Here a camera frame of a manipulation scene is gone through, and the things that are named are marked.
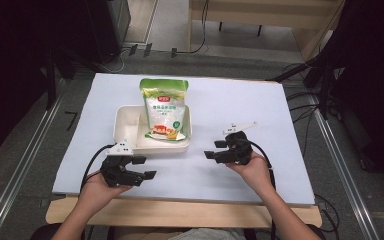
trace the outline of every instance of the person's right hand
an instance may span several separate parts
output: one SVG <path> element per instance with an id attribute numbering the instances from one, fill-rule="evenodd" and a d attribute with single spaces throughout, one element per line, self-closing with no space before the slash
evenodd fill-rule
<path id="1" fill-rule="evenodd" d="M 258 189 L 273 189 L 266 159 L 254 151 L 250 157 L 251 160 L 247 165 L 236 163 L 226 163 L 225 165 L 241 175 L 246 184 L 254 191 L 257 192 Z"/>

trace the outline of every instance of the hand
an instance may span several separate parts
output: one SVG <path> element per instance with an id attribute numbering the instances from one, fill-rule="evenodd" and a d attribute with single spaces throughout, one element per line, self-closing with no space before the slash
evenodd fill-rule
<path id="1" fill-rule="evenodd" d="M 259 189 L 273 189 L 266 159 L 254 151 L 250 157 L 251 160 L 247 165 L 239 165 L 236 163 L 226 163 L 225 165 L 241 175 L 246 184 L 254 191 L 257 192 Z"/>
<path id="2" fill-rule="evenodd" d="M 108 205 L 112 199 L 131 188 L 132 186 L 124 185 L 109 187 L 105 182 L 104 176 L 102 176 L 101 173 L 98 173 L 87 180 L 80 193 L 76 207 L 88 211 L 92 217 L 95 213 Z"/>

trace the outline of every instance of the red logo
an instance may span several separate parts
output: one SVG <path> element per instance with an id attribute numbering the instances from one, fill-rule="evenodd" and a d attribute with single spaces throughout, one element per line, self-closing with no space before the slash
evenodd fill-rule
<path id="1" fill-rule="evenodd" d="M 169 96 L 159 96 L 158 102 L 170 102 L 170 97 Z"/>

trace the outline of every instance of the table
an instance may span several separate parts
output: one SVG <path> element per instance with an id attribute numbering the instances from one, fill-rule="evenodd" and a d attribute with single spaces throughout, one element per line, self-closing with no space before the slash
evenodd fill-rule
<path id="1" fill-rule="evenodd" d="M 345 0 L 211 0 L 207 21 L 290 27 L 305 61 L 317 53 L 336 27 Z M 202 20 L 205 0 L 189 0 L 188 46 L 192 20 Z"/>
<path id="2" fill-rule="evenodd" d="M 97 149 L 113 141 L 112 130 L 116 110 L 123 105 L 143 105 L 139 82 L 145 77 L 161 78 L 161 76 L 144 75 L 97 74 L 95 76 L 75 135 L 58 170 L 53 188 L 54 193 L 64 193 L 71 197 L 51 204 L 48 221 L 63 220 L 65 214 L 75 204 L 76 198 L 72 195 L 78 194 L 81 178 L 89 159 Z M 156 220 L 151 221 L 151 224 L 142 219 L 142 222 L 134 223 L 138 226 L 159 224 L 212 226 L 213 224 L 208 221 L 199 220 L 195 223 L 192 220 L 181 223 L 178 220 L 174 221 L 173 215 L 177 212 L 178 216 L 184 218 L 184 214 L 187 214 L 189 219 L 189 216 L 194 215 L 190 209 L 208 208 L 215 211 L 218 209 L 220 212 L 215 216 L 220 216 L 223 212 L 235 212 L 231 216 L 233 220 L 226 221 L 226 226 L 231 227 L 241 225 L 239 218 L 243 215 L 235 217 L 237 208 L 248 209 L 244 214 L 252 209 L 258 213 L 264 213 L 266 210 L 261 206 L 261 200 L 239 175 L 223 165 L 217 165 L 213 160 L 206 159 L 203 153 L 204 150 L 215 150 L 213 141 L 224 138 L 221 132 L 232 121 L 236 123 L 257 121 L 256 127 L 245 132 L 248 138 L 262 146 L 271 158 L 279 194 L 288 204 L 302 207 L 297 208 L 297 211 L 307 212 L 313 219 L 313 224 L 317 225 L 318 222 L 321 224 L 318 209 L 313 206 L 314 196 L 311 184 L 295 137 L 282 85 L 263 81 L 216 78 L 164 78 L 189 81 L 186 103 L 192 115 L 191 144 L 184 153 L 152 155 L 148 156 L 149 159 L 144 165 L 128 165 L 128 169 L 133 171 L 157 170 L 158 172 L 153 180 L 145 181 L 140 187 L 126 192 L 123 198 L 113 200 L 107 207 L 111 209 L 107 213 L 121 211 L 125 216 L 128 214 L 126 211 L 132 211 L 126 206 L 133 205 L 137 206 L 133 208 L 136 210 L 150 209 L 146 212 L 141 210 L 131 213 L 130 218 L 137 214 L 143 216 L 145 213 L 146 219 Z M 91 171 L 99 169 L 104 158 L 105 154 L 100 155 L 92 165 Z M 162 214 L 164 211 L 160 212 L 161 209 L 170 210 L 168 212 L 173 215 L 167 216 L 167 212 Z M 202 217 L 202 214 L 205 215 L 201 210 L 197 211 L 198 215 L 195 214 L 197 219 L 199 216 Z M 167 216 L 167 219 L 172 219 L 171 224 L 157 221 L 161 218 L 161 214 Z M 105 215 L 107 214 L 104 211 L 96 218 L 100 219 L 99 216 Z M 262 226 L 269 216 L 258 214 L 256 218 L 260 219 L 257 222 Z M 105 221 L 96 221 L 100 224 L 108 224 Z M 129 224 L 123 221 L 125 220 L 115 222 L 120 225 Z"/>

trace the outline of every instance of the forearm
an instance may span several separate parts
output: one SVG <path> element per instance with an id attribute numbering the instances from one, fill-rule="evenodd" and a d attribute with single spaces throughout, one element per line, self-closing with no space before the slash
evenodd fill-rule
<path id="1" fill-rule="evenodd" d="M 282 239 L 319 239 L 273 188 L 260 188 L 256 193 L 264 201 Z"/>
<path id="2" fill-rule="evenodd" d="M 84 211 L 78 206 L 67 216 L 52 240 L 78 240 L 93 214 Z"/>

